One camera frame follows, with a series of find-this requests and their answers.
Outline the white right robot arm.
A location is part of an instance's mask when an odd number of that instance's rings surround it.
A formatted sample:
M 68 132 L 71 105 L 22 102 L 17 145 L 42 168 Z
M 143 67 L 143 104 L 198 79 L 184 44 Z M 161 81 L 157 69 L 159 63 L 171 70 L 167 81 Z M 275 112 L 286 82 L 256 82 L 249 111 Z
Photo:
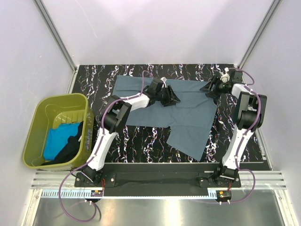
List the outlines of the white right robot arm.
M 264 121 L 267 96 L 257 94 L 251 86 L 254 78 L 249 76 L 251 83 L 243 83 L 243 74 L 249 75 L 239 68 L 225 68 L 220 75 L 215 75 L 200 91 L 214 100 L 221 94 L 231 94 L 237 98 L 237 105 L 233 114 L 234 132 L 226 154 L 223 156 L 218 168 L 209 179 L 218 186 L 235 182 L 244 149 Z

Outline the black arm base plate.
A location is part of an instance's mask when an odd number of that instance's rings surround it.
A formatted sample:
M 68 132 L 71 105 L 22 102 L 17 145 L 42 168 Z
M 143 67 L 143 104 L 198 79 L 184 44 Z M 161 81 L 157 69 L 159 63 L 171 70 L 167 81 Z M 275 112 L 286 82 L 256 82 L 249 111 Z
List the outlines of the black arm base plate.
M 78 172 L 74 185 L 143 194 L 201 194 L 206 189 L 241 187 L 239 177 L 223 186 L 211 181 L 209 177 L 218 166 L 217 163 L 106 163 L 99 182 L 92 184 Z

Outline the slate blue t shirt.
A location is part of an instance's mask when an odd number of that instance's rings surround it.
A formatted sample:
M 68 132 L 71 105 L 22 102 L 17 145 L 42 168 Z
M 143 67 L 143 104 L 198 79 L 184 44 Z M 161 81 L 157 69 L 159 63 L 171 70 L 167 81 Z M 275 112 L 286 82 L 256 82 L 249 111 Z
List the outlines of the slate blue t shirt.
M 170 86 L 179 99 L 172 106 L 159 101 L 149 107 L 133 110 L 128 126 L 171 128 L 167 144 L 199 161 L 209 138 L 217 105 L 200 91 L 205 83 L 200 81 L 117 76 L 113 94 L 118 97 L 133 96 L 142 88 L 163 89 Z

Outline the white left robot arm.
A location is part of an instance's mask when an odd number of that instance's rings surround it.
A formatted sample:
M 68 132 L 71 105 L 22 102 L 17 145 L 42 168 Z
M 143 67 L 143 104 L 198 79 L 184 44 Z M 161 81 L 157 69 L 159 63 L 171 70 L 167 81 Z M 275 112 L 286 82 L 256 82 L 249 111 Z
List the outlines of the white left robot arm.
M 132 96 L 118 97 L 112 95 L 101 116 L 101 126 L 98 131 L 95 146 L 81 170 L 85 181 L 91 186 L 100 184 L 101 170 L 104 167 L 107 152 L 118 133 L 124 129 L 131 111 L 147 108 L 159 101 L 164 107 L 180 102 L 165 79 L 153 79 L 150 85 Z

